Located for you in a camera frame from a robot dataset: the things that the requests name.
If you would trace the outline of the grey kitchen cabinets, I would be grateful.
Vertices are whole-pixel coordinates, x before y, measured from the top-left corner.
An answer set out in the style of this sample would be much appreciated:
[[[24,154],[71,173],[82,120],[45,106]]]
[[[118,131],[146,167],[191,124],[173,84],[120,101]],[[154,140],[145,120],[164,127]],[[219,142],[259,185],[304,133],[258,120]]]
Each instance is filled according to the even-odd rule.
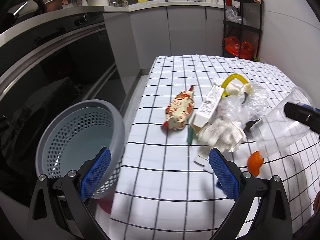
[[[223,9],[171,5],[106,11],[105,26],[126,90],[158,56],[222,54]]]

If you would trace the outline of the black metal shelf rack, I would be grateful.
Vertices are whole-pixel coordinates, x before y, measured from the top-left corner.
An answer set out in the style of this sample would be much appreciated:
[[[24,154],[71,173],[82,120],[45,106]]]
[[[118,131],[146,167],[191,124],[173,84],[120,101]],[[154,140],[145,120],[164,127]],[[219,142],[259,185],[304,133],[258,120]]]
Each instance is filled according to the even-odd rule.
[[[244,25],[226,20],[226,9],[234,7],[238,10],[238,15],[245,18],[247,24]],[[226,57],[236,57],[225,50],[223,41],[226,37],[235,36],[241,42],[249,42],[254,49],[253,58],[258,60],[261,39],[263,35],[263,0],[261,4],[254,0],[223,0],[223,35],[222,35],[222,55]]]

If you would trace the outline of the red plastic bag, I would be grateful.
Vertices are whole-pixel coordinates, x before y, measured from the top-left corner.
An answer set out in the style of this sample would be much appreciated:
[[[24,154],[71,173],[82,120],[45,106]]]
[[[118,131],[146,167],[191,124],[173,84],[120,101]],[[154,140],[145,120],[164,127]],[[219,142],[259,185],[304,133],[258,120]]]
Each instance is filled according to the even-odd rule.
[[[241,42],[237,37],[231,36],[223,39],[225,43],[225,50],[230,54],[242,58],[250,60],[253,58],[253,46],[247,42]]]

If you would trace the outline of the red patterned snack wrapper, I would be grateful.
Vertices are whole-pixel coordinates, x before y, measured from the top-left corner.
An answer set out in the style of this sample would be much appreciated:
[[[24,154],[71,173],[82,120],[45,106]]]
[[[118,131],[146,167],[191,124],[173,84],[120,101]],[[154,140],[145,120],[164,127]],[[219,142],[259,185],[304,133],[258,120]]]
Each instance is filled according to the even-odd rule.
[[[194,110],[194,87],[181,91],[166,107],[164,129],[184,129]]]

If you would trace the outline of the clear plastic cup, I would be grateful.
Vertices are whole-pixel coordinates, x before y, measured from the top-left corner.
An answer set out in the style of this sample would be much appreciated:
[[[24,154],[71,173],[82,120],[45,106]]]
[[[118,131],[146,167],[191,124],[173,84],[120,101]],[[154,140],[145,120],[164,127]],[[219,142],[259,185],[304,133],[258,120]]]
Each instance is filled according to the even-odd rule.
[[[263,158],[284,150],[310,132],[308,126],[286,117],[284,106],[287,102],[313,107],[310,96],[302,88],[294,87],[287,97],[249,129]]]

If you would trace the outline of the brown cooking pot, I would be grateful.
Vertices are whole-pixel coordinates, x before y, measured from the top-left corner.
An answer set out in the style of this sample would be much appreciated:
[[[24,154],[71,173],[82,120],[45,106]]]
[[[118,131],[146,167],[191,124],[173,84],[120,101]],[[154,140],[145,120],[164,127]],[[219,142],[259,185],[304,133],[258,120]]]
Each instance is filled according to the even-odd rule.
[[[43,0],[33,0],[38,8],[36,12],[38,14],[44,14],[51,11],[56,11],[63,9],[63,1],[62,0],[49,0],[48,2],[44,2]]]

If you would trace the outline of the white black checked tablecloth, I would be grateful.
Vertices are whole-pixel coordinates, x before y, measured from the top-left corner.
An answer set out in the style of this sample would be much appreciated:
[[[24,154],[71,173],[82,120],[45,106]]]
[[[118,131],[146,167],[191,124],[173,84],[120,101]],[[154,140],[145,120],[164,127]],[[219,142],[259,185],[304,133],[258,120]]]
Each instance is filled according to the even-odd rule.
[[[270,64],[207,55],[156,57],[123,155],[111,239],[209,239],[217,231],[234,201],[217,186],[206,159],[209,149],[196,139],[188,143],[187,128],[168,131],[163,122],[180,92],[193,87],[199,107],[214,84],[234,73],[267,91],[268,110],[289,95],[312,103]]]

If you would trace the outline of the crumpled clear plastic bag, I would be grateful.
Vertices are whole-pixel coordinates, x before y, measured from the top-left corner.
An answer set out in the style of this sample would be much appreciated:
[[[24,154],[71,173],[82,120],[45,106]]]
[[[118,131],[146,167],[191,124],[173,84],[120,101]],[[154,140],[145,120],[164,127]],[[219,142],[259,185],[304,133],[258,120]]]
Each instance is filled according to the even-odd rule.
[[[265,116],[268,107],[268,91],[256,82],[249,82],[241,87],[238,94],[220,100],[217,117],[245,128],[248,122]]]

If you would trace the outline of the green marker pen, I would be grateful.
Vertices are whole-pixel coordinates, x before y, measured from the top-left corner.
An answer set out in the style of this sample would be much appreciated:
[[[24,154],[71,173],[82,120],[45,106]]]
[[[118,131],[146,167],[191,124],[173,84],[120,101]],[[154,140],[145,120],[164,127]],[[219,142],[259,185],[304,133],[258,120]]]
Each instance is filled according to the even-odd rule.
[[[194,129],[191,126],[189,126],[188,127],[188,136],[187,136],[188,145],[191,145],[193,143],[194,137],[195,137]]]

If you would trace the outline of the white cardboard box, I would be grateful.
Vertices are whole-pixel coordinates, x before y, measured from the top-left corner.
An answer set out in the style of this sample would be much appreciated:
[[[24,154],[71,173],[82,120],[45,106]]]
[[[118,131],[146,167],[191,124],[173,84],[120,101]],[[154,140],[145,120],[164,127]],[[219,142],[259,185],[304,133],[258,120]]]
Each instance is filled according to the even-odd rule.
[[[194,130],[202,129],[211,120],[224,90],[225,89],[220,86],[213,85],[194,114],[191,123],[191,127]]]

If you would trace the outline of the crumpled white paper towel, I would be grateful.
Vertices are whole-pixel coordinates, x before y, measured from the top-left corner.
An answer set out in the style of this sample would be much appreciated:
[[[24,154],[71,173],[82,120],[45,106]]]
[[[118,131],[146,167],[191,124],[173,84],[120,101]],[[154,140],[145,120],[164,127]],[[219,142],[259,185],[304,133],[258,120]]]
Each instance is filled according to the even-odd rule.
[[[212,124],[206,124],[200,129],[197,138],[210,148],[217,148],[223,153],[237,151],[247,137],[240,122],[217,118]]]

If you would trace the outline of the small white paper scrap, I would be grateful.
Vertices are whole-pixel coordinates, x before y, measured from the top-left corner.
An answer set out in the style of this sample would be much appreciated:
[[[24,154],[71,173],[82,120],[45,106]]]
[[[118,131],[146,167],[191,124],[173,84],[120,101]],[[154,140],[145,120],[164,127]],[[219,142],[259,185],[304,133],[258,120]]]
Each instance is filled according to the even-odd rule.
[[[202,166],[203,170],[213,174],[214,171],[209,163],[209,152],[210,152],[210,147],[208,146],[203,146],[199,149],[198,154],[194,158],[194,162],[197,163],[198,165]]]

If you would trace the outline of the orange peel piece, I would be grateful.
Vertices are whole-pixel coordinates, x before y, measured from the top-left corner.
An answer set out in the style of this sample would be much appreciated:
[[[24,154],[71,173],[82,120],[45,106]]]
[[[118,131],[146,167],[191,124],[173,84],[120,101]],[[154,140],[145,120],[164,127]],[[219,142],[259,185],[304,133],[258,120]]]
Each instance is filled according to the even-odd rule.
[[[248,171],[257,177],[260,173],[260,168],[264,163],[264,158],[261,156],[259,151],[252,153],[247,161]]]

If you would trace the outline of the clear bag on shelf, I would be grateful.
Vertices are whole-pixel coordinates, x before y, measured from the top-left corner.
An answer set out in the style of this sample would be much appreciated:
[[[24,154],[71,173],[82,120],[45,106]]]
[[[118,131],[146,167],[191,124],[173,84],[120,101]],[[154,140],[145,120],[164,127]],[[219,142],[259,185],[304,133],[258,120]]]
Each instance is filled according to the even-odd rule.
[[[238,24],[247,24],[247,21],[245,18],[242,18],[240,15],[238,15],[238,10],[234,7],[226,9],[226,20],[238,23]]]

